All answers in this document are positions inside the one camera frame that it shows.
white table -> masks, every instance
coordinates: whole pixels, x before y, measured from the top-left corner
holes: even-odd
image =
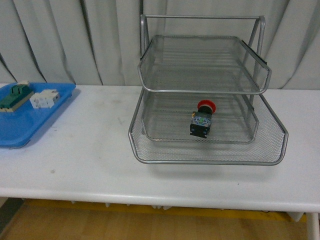
[[[320,91],[264,94],[289,132],[276,166],[138,162],[128,129],[140,91],[77,86],[27,146],[0,148],[0,197],[320,213]]]

wire mesh desk organizer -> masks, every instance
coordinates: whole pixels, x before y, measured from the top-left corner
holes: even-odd
[[[156,35],[148,18],[255,20],[248,44],[235,36]],[[258,34],[257,51],[253,51]],[[129,128],[134,156],[146,164],[265,165],[281,162],[288,132],[262,95],[271,69],[260,57],[263,16],[141,15],[142,91]],[[202,100],[216,105],[210,132],[190,134]]]

blue tray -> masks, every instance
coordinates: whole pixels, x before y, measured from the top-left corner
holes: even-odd
[[[10,93],[16,83],[0,88],[0,99]],[[28,100],[14,112],[0,112],[0,147],[19,148],[27,144],[36,131],[72,95],[76,85],[71,83],[30,83],[35,93],[56,89],[60,99],[52,108],[34,109]]]

white curtain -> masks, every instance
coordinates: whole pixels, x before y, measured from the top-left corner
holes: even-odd
[[[1,0],[0,83],[139,85],[142,0]],[[270,88],[320,89],[320,0],[144,0],[145,14],[259,16]],[[250,20],[150,19],[161,33],[238,36]]]

lower mesh tray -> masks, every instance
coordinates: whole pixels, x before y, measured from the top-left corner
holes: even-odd
[[[212,100],[217,107],[207,138],[190,135],[192,113],[204,99]],[[259,124],[245,95],[146,91],[142,100],[142,126],[152,141],[248,144]]]
[[[152,96],[147,96],[149,94],[152,93],[142,90],[129,128],[133,153],[142,163],[271,166],[280,163],[285,155],[288,132],[262,95],[254,96],[252,103],[254,113],[259,119],[255,137],[248,144],[238,144],[220,143],[214,140],[189,141],[178,138],[172,141],[171,137],[168,140],[162,138],[157,140],[153,133],[144,129],[148,119],[146,115],[150,111],[148,104],[152,99]],[[183,99],[177,104],[184,104]]]

